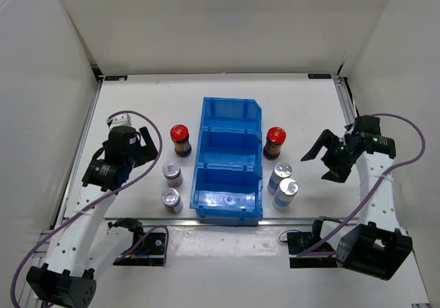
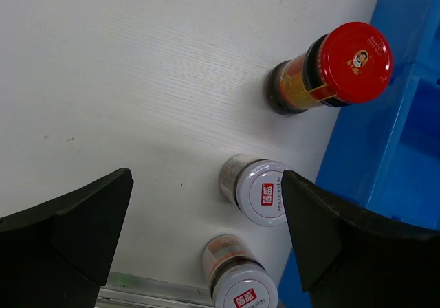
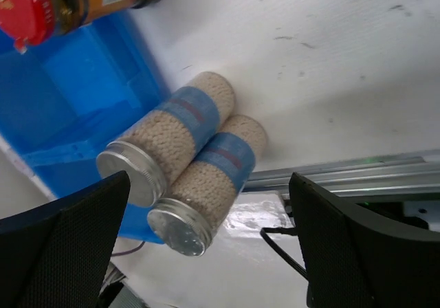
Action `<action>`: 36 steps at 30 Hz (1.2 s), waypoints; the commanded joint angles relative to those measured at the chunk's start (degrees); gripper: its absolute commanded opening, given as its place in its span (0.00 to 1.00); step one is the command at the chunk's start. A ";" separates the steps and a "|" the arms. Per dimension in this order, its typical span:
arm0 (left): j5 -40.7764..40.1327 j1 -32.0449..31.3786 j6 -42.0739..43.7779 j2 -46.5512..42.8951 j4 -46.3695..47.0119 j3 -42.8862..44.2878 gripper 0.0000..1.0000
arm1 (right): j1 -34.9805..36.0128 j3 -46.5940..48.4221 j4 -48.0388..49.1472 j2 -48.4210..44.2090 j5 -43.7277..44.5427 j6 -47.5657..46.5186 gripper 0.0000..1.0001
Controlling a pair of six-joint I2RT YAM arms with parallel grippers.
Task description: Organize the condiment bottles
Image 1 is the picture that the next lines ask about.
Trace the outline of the red-lid sauce jar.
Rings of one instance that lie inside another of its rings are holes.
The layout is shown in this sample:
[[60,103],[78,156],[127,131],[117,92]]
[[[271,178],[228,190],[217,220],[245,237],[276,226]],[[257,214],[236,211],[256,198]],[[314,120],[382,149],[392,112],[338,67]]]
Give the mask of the red-lid sauce jar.
[[170,130],[170,137],[174,144],[175,153],[180,157],[191,154],[192,147],[189,141],[189,130],[183,124],[176,124]]
[[279,126],[270,128],[266,135],[263,155],[269,160],[275,160],[281,154],[281,146],[286,140],[286,132]]

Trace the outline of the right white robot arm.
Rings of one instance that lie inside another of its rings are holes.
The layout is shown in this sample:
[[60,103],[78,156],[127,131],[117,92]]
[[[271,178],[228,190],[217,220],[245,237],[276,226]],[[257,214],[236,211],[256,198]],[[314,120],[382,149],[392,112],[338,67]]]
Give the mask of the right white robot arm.
[[375,131],[356,131],[339,138],[325,129],[303,157],[322,157],[329,169],[323,179],[342,183],[353,167],[360,180],[360,204],[351,213],[356,225],[320,217],[314,221],[309,246],[298,257],[333,249],[338,267],[390,280],[413,250],[412,239],[404,234],[395,214],[393,178],[389,169],[395,163],[395,142]]

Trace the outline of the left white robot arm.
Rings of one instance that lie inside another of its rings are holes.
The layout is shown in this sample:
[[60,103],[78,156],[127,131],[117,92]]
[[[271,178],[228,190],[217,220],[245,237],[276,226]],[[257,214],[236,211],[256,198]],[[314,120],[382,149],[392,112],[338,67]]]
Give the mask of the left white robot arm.
[[61,307],[88,307],[97,280],[116,261],[139,252],[147,233],[135,219],[118,219],[101,242],[94,238],[119,192],[132,185],[129,175],[160,153],[146,127],[110,125],[109,136],[87,167],[77,211],[57,228],[56,247],[41,267],[31,267],[26,281],[37,297]]

